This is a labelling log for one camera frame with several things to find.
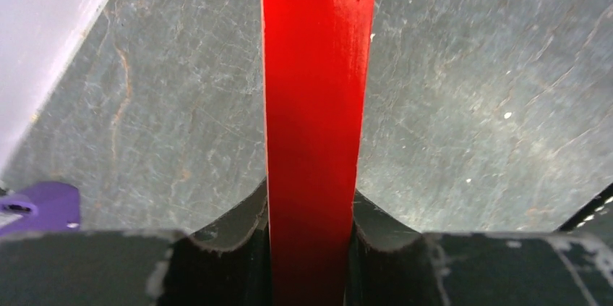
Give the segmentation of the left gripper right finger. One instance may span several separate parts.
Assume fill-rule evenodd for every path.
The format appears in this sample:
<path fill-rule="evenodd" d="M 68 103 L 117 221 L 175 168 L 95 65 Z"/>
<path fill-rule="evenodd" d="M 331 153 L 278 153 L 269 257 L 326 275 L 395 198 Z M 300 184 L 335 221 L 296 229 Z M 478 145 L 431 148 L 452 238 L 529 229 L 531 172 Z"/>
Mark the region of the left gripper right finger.
<path fill-rule="evenodd" d="M 361 194 L 347 305 L 610 305 L 612 211 L 573 232 L 427 232 Z"/>

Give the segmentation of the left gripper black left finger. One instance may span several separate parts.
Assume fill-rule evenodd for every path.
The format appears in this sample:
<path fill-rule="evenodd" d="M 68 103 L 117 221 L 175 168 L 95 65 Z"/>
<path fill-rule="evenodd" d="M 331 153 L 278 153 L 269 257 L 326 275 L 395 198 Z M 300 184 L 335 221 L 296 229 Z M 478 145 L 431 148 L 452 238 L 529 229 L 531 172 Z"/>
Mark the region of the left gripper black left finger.
<path fill-rule="evenodd" d="M 1 235 L 3 305 L 268 305 L 265 183 L 192 234 L 174 229 Z"/>

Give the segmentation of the orange picture frame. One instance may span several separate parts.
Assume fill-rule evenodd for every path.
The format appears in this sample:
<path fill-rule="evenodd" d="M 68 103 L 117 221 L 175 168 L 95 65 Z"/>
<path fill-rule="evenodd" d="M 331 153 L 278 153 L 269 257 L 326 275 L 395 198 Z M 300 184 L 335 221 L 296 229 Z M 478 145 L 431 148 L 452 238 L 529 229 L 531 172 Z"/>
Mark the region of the orange picture frame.
<path fill-rule="evenodd" d="M 342 305 L 374 0 L 262 0 L 272 303 Z"/>

